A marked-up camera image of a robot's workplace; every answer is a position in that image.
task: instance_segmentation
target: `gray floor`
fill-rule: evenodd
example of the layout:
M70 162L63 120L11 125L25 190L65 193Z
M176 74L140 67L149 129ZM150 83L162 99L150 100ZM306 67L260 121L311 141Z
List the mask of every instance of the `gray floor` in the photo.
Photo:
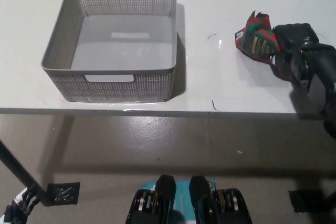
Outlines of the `gray floor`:
M320 122L0 115L0 137L44 187L81 182L76 206L37 206L28 223L124 223L139 185L162 173L237 187L262 223L336 223L294 214L288 191L336 189L336 141ZM23 186L0 164L0 208Z

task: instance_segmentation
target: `black table leg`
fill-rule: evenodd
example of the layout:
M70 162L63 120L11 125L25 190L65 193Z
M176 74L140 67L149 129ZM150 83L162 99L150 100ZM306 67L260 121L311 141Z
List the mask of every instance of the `black table leg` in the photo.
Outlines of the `black table leg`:
M0 140L0 160L4 165L17 177L25 187L35 187L36 197L44 206L53 206L54 200L47 194L45 190L34 180L30 173L22 166L22 164L13 156L8 148Z

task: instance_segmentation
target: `table top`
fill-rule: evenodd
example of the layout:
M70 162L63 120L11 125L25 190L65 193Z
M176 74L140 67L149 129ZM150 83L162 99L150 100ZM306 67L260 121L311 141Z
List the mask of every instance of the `table top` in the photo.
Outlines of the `table top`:
M0 113L317 115L303 93L273 76L268 65L242 55L234 33L256 10L269 14L272 26L310 23L321 42L336 46L333 0L177 0L177 31L185 46L176 74L180 90L168 102L144 104L64 100L40 66L62 1L0 0Z

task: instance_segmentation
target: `sticker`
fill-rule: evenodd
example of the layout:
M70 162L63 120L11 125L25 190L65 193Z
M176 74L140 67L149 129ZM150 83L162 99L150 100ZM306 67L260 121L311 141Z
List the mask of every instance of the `sticker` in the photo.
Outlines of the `sticker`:
M244 35L243 31L240 31L240 32L236 33L236 40L242 38L243 35Z

